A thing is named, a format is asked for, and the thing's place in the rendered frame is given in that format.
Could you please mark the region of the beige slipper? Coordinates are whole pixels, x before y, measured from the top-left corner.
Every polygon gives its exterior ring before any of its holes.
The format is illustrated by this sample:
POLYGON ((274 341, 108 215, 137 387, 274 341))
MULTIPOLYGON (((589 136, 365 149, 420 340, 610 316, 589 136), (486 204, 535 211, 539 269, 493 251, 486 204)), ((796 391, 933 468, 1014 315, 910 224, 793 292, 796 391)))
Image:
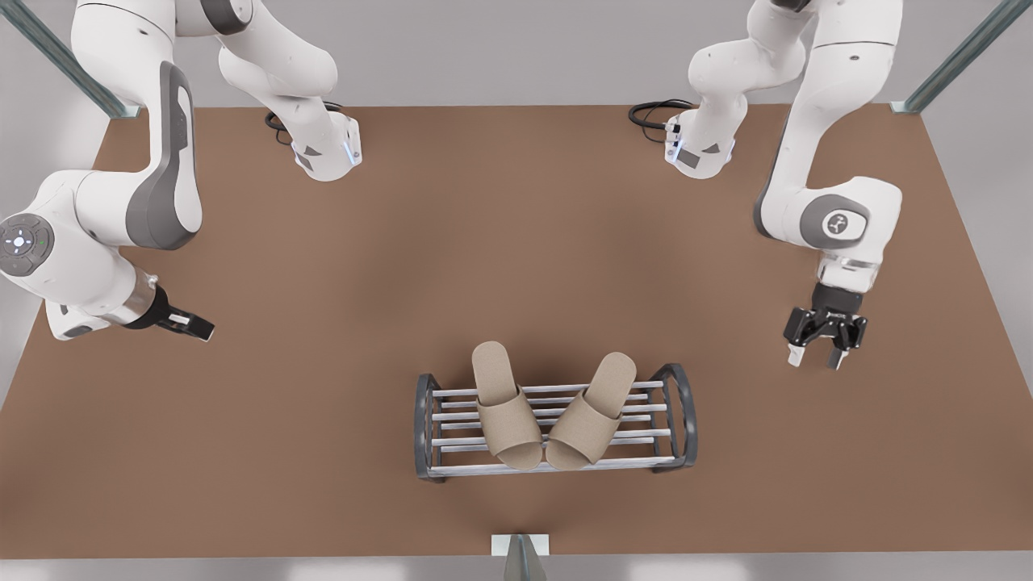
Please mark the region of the beige slipper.
POLYGON ((534 470, 542 459, 542 431, 501 343, 487 341, 472 353, 477 412, 491 456, 514 470, 534 470))
POLYGON ((582 470, 604 456, 635 378, 636 366, 626 354, 615 351, 604 357, 589 387, 573 398, 550 430, 550 466, 582 470))

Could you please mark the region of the silver frame post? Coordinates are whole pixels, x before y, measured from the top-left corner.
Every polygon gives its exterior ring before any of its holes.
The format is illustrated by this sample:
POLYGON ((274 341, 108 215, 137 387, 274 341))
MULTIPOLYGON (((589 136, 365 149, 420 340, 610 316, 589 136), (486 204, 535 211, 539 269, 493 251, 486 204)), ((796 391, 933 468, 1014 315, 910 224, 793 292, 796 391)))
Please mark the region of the silver frame post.
POLYGON ((1001 0, 907 99, 889 104, 893 113, 899 115, 922 113, 989 45, 1018 21, 1019 16, 1030 7, 1033 7, 1033 0, 1001 0))
POLYGON ((505 556, 503 581, 547 581, 540 558, 550 555, 549 534, 493 534, 491 555, 505 556))
POLYGON ((63 44, 52 30, 22 3, 22 0, 0 0, 0 16, 4 16, 30 44, 36 47, 49 62, 72 81, 81 92, 111 119, 133 119, 139 115, 139 106, 133 104, 126 106, 100 82, 86 73, 73 52, 63 44))

